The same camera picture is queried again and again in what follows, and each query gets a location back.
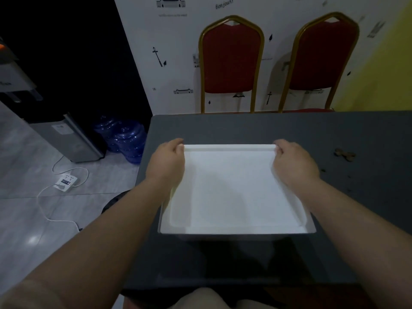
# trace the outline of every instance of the white wall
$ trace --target white wall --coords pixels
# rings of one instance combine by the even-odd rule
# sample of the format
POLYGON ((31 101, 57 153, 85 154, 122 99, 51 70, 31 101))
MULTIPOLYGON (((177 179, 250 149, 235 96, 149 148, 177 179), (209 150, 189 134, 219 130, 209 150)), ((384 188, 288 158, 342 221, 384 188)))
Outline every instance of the white wall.
MULTIPOLYGON (((219 9, 216 5, 232 0, 182 0, 185 7, 180 8, 159 8, 158 0, 115 1, 147 99, 157 115, 200 112, 200 68, 194 67, 193 54, 198 54, 200 33, 214 21, 239 15, 262 29, 265 48, 255 110, 270 111, 278 108, 288 70, 281 69, 290 59, 293 40, 303 25, 334 11, 343 12, 359 23, 358 44, 344 71, 336 101, 409 0, 233 0, 219 9), (386 23, 374 38, 368 37, 378 22, 386 23), (162 67, 153 47, 158 51, 162 67), (191 89, 193 93, 175 94, 177 89, 191 89)), ((290 91, 284 109, 322 108, 329 89, 322 94, 304 92, 290 91)), ((206 93, 206 112, 249 111, 251 92, 244 95, 233 98, 232 94, 206 93)))

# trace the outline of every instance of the tray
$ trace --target tray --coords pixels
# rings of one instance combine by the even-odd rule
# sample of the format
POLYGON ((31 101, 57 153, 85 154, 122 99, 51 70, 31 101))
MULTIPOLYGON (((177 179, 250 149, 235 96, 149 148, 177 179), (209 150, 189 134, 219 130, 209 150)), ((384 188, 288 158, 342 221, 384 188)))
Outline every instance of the tray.
POLYGON ((162 204, 167 234, 312 233, 312 217, 272 168, 276 145, 185 145, 185 174, 162 204))

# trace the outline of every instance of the gold chair frame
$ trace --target gold chair frame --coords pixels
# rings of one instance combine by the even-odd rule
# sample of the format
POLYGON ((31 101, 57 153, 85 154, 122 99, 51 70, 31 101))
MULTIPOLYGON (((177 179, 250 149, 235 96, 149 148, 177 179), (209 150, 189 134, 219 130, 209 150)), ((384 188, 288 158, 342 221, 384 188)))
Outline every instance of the gold chair frame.
POLYGON ((335 96, 336 89, 339 85, 342 74, 343 74, 343 72, 345 70, 345 67, 346 67, 346 65, 347 65, 347 63, 348 63, 348 61, 349 61, 349 59, 352 55, 353 49, 355 48, 356 44, 358 43, 358 39, 359 39, 359 25, 354 20, 350 19, 348 16, 346 16, 345 14, 340 13, 340 12, 332 12, 332 13, 326 14, 324 16, 321 16, 321 17, 319 17, 315 20, 312 20, 311 22, 309 22, 305 26, 303 26, 299 30, 299 32, 297 33, 297 35, 295 37, 295 41, 293 42, 291 63, 289 65, 288 76, 286 77, 286 83, 285 83, 285 86, 283 87, 281 101, 280 101, 279 107, 278 107, 278 113, 281 113, 283 111, 283 107, 284 107, 285 102, 286 102, 286 97, 288 96, 289 87, 291 85, 291 80, 292 80, 292 75, 293 75, 293 68, 295 67, 297 51, 299 49, 299 42, 300 42, 300 39, 301 39, 302 35, 304 34, 304 32, 308 28, 310 28, 310 27, 312 27, 316 24, 319 24, 319 23, 321 23, 325 20, 328 20, 332 17, 337 18, 339 20, 343 20, 343 21, 353 25, 354 27, 356 27, 356 33, 357 34, 356 34, 356 39, 355 39, 355 41, 353 41, 353 44, 352 44, 351 49, 349 51, 349 54, 346 58, 346 61, 343 65, 343 67, 342 67, 342 71, 340 72, 340 75, 338 76, 336 82, 333 84, 333 86, 332 86, 332 88, 329 92, 329 95, 327 96, 325 109, 330 109, 330 104, 332 103, 333 97, 335 96))
POLYGON ((257 57, 257 63, 256 63, 256 68, 255 68, 255 78, 253 82, 253 88, 252 88, 252 96, 250 98, 250 113, 255 112, 255 102, 256 102, 256 90, 258 86, 258 76, 259 76, 259 69, 260 69, 260 61, 262 60, 262 54, 263 54, 263 46, 265 45, 265 36, 263 35, 263 31, 259 28, 259 26, 255 25, 254 23, 240 17, 237 15, 231 15, 224 17, 209 26, 207 26, 202 33, 200 34, 199 37, 199 62, 200 62, 200 74, 201 74, 201 113, 204 114, 205 112, 205 76, 204 76, 204 62, 203 62, 203 38, 206 33, 208 33, 210 30, 216 28, 219 25, 225 24, 228 21, 235 21, 239 24, 246 25, 255 31, 257 31, 260 35, 260 47, 259 47, 259 55, 257 57))

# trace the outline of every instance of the power cord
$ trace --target power cord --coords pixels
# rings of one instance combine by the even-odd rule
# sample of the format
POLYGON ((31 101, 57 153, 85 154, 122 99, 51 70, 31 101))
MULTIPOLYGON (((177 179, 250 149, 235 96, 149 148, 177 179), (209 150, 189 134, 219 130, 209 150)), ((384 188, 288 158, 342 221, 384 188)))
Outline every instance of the power cord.
MULTIPOLYGON (((85 182, 87 181, 87 179, 89 178, 89 173, 90 173, 87 168, 74 167, 74 168, 70 168, 70 169, 68 169, 68 170, 66 170, 66 171, 63 171, 63 172, 54 172, 54 167, 57 165, 57 163, 58 163, 59 161, 62 160, 63 157, 64 157, 64 155, 62 155, 62 156, 59 158, 59 160, 54 163, 53 167, 51 168, 51 172, 53 172, 55 175, 61 175, 61 174, 66 173, 66 172, 68 172, 68 171, 70 171, 70 170, 73 170, 73 169, 84 169, 84 170, 87 171, 87 176, 86 176, 86 178, 83 180, 83 182, 79 183, 78 185, 74 185, 73 187, 78 187, 78 186, 82 185, 83 183, 85 183, 85 182)), ((37 196, 36 196, 36 205, 39 207, 40 212, 42 213, 43 217, 44 217, 46 220, 51 221, 51 222, 70 222, 70 223, 74 223, 74 224, 76 225, 77 232, 80 232, 83 228, 80 228, 79 225, 78 225, 75 221, 72 221, 72 220, 52 220, 52 219, 49 219, 49 218, 46 216, 46 214, 44 213, 42 207, 41 207, 40 204, 39 204, 39 196, 40 196, 40 194, 41 194, 45 189, 47 189, 47 188, 49 188, 49 187, 52 187, 53 185, 54 185, 54 184, 49 185, 48 187, 45 187, 45 188, 42 189, 42 190, 40 191, 40 193, 37 194, 37 196)))

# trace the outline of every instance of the chair back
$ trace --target chair back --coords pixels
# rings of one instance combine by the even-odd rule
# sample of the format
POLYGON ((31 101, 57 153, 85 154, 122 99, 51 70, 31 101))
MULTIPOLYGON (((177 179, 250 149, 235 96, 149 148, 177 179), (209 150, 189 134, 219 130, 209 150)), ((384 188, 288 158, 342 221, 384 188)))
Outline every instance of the chair back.
POLYGON ((342 13, 330 13, 306 24, 293 44, 278 111, 282 112, 289 89, 332 88, 325 104, 325 109, 329 109, 358 37, 358 24, 342 13))
POLYGON ((250 90, 250 111, 254 112, 264 42, 263 32, 257 25, 235 15, 205 28, 199 38, 202 113, 205 93, 250 90))

